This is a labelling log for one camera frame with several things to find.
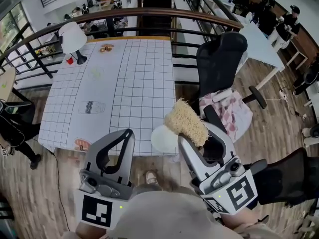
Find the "black shoe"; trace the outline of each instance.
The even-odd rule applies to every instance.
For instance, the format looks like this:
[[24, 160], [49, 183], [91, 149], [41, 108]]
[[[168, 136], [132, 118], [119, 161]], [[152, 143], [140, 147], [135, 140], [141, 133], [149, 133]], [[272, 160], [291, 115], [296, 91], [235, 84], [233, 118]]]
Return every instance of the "black shoe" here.
[[31, 162], [30, 168], [31, 168], [32, 170], [35, 170], [35, 169], [38, 167], [38, 164], [39, 164], [40, 161], [41, 161], [41, 155], [40, 155], [40, 154], [37, 154], [37, 155], [35, 156], [35, 160], [34, 160], [33, 162]]

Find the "white shoe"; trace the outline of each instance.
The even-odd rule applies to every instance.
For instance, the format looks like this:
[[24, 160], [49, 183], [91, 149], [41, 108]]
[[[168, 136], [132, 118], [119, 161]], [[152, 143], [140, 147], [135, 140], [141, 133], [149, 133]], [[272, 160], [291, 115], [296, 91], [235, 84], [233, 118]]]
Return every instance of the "white shoe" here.
[[154, 171], [146, 172], [146, 184], [159, 184]]

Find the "black t-shirt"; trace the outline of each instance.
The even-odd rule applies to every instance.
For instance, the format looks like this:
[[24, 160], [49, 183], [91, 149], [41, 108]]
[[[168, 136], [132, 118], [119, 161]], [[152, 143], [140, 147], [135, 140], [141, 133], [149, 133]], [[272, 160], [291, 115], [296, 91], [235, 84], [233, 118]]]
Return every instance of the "black t-shirt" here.
[[291, 34], [285, 30], [285, 25], [291, 26], [292, 30], [291, 32], [298, 34], [300, 24], [297, 21], [297, 18], [293, 18], [292, 14], [285, 14], [284, 16], [284, 23], [281, 23], [277, 26], [276, 30], [281, 38], [283, 38], [285, 41], [288, 41], [291, 37]]

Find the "lamp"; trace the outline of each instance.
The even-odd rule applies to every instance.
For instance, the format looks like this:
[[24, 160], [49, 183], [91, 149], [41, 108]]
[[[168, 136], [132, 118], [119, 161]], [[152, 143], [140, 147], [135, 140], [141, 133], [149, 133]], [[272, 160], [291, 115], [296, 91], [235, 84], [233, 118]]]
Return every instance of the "lamp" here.
[[86, 43], [88, 37], [81, 30], [76, 22], [70, 22], [65, 24], [59, 30], [59, 36], [61, 40], [61, 46], [63, 53], [70, 54], [75, 52], [77, 55], [77, 64], [82, 65], [85, 63], [87, 57], [83, 56], [79, 49]]

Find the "lamp base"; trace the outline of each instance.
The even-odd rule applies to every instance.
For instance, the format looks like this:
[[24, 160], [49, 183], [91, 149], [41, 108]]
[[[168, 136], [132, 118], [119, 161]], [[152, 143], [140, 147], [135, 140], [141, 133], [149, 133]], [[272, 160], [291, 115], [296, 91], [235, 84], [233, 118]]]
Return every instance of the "lamp base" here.
[[77, 60], [77, 64], [78, 65], [82, 65], [85, 63], [85, 61], [87, 60], [87, 57], [86, 56], [83, 56], [79, 50], [77, 50], [76, 52], [76, 55], [78, 57], [78, 60]]

